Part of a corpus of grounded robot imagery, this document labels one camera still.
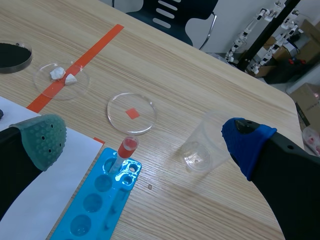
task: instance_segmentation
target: red square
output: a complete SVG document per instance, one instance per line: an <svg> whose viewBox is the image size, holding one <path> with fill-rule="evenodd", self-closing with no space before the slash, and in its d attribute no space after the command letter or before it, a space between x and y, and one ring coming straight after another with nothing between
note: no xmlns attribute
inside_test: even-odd
<svg viewBox="0 0 320 240"><path fill-rule="evenodd" d="M133 107L127 111L125 111L126 114L128 114L128 116L131 118L131 119L136 119L137 117L139 117L139 113L137 112L137 110Z"/></svg>

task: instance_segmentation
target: black metal pole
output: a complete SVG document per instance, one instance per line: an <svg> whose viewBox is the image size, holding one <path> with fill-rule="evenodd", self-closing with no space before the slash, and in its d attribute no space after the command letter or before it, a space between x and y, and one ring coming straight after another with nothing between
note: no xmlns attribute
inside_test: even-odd
<svg viewBox="0 0 320 240"><path fill-rule="evenodd" d="M292 12L292 10L297 6L300 0L287 0L285 2L284 9L280 12L278 17L274 18L262 31L260 36L255 40L248 51L239 59L237 68L241 71L245 71L248 64L251 62L252 58L257 54L257 52L264 46L265 42L274 34L277 28L282 24L286 17Z"/></svg>

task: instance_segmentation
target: table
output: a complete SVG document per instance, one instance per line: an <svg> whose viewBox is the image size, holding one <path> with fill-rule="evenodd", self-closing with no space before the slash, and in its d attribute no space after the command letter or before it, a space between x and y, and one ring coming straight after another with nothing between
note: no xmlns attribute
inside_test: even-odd
<svg viewBox="0 0 320 240"><path fill-rule="evenodd" d="M39 95L39 65L74 61L115 24L124 26L85 67L87 94L52 100L40 112L59 114L68 127L116 149L125 135L107 121L110 97L134 92L154 102L158 120L139 138L133 157L142 172L112 239L284 239L265 199L231 160L197 176L179 150L211 109L276 127L302 147L289 96L98 0L4 0L0 22L1 38L23 39L33 50L28 68L0 76L0 95L25 107Z"/></svg>

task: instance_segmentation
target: white sheet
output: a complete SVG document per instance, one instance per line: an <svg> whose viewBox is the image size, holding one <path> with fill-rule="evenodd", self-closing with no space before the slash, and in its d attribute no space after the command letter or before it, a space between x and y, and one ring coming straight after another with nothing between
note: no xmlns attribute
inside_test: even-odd
<svg viewBox="0 0 320 240"><path fill-rule="evenodd" d="M39 114L0 96L0 131ZM44 240L97 156L102 143L70 128L58 160L14 201L0 221L0 240Z"/></svg>

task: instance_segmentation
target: black chair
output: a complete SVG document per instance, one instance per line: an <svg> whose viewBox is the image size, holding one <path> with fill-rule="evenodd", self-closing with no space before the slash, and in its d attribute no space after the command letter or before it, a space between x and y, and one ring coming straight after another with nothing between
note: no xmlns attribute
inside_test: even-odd
<svg viewBox="0 0 320 240"><path fill-rule="evenodd" d="M213 12L218 0L144 0L139 11L127 14L175 37L191 46L193 43L186 33L186 24L190 19L208 19L211 14L214 18L207 38L200 50L208 42L214 28L217 16Z"/></svg>

